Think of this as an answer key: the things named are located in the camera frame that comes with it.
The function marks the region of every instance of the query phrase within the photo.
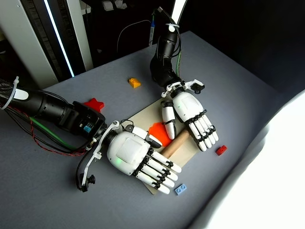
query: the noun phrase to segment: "red star-shaped object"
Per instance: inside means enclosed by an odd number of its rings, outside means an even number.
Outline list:
[[[86,102],[84,104],[96,110],[97,112],[101,112],[102,108],[105,106],[103,102],[99,102],[95,98],[92,98],[89,102]]]

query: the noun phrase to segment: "table surface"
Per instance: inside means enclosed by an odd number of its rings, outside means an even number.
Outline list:
[[[103,101],[107,123],[128,118],[160,98],[162,88],[153,82],[149,70],[155,48],[148,47],[47,90],[69,102],[86,102],[93,97]],[[96,184],[82,193],[74,182],[80,158],[40,149],[1,112],[1,227],[185,228],[262,128],[264,111],[278,95],[191,32],[182,34],[182,49],[181,77],[204,82],[205,89],[197,98],[220,137],[212,149],[197,153],[183,167],[176,182],[187,186],[182,195],[172,191],[153,196],[142,182],[114,168],[106,156],[91,165],[89,175],[95,175]],[[133,89],[127,83],[130,77],[139,79],[141,87]],[[81,145],[79,138],[57,132]],[[228,150],[217,156],[215,150],[222,145]]]

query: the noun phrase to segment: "light strip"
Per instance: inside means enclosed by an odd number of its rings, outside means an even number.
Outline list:
[[[58,42],[59,42],[59,45],[61,46],[61,50],[62,50],[63,56],[64,56],[65,59],[66,59],[66,62],[67,62],[67,65],[68,65],[68,68],[69,68],[69,70],[70,70],[70,73],[71,73],[72,77],[74,77],[74,74],[73,74],[73,71],[72,71],[72,68],[71,68],[69,59],[68,59],[68,57],[67,57],[67,53],[66,53],[66,51],[65,51],[65,49],[64,49],[64,47],[63,47],[63,44],[62,44],[62,41],[61,41],[61,37],[59,36],[58,30],[57,30],[57,27],[56,27],[56,24],[55,24],[55,21],[54,21],[54,18],[53,18],[51,9],[50,9],[50,6],[49,6],[49,4],[48,4],[48,0],[44,0],[44,4],[46,5],[46,8],[47,8],[49,17],[50,17],[50,19],[51,19],[51,22],[52,22],[52,25],[53,25],[53,28],[54,28],[54,31],[55,31],[55,34],[56,34],[56,37],[57,37]]]

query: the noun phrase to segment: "robotic hand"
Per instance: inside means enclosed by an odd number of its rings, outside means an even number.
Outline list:
[[[167,135],[170,139],[176,137],[175,114],[188,128],[194,141],[202,151],[211,148],[219,140],[215,126],[212,125],[206,116],[206,110],[201,103],[186,89],[194,91],[196,94],[204,88],[204,84],[198,80],[190,82],[176,82],[166,87],[166,92],[161,96],[164,98],[171,93],[173,100],[165,100],[162,105],[162,117]]]
[[[95,183],[93,175],[87,178],[88,168],[94,159],[101,159],[100,150],[104,144],[108,146],[107,157],[114,167],[160,192],[169,194],[168,187],[174,187],[173,181],[178,179],[174,172],[180,173],[181,168],[152,148],[162,146],[158,139],[133,124],[117,133],[115,130],[119,129],[119,125],[118,121],[114,121],[102,135],[84,173],[80,176],[81,190],[85,192],[88,190],[88,183]]]

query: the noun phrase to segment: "wooden rolling pin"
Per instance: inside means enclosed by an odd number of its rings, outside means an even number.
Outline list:
[[[180,148],[180,146],[182,146],[189,135],[190,134],[187,129],[183,129],[180,134],[164,150],[162,150],[161,154],[164,157],[169,158],[174,152],[177,151],[177,149]]]

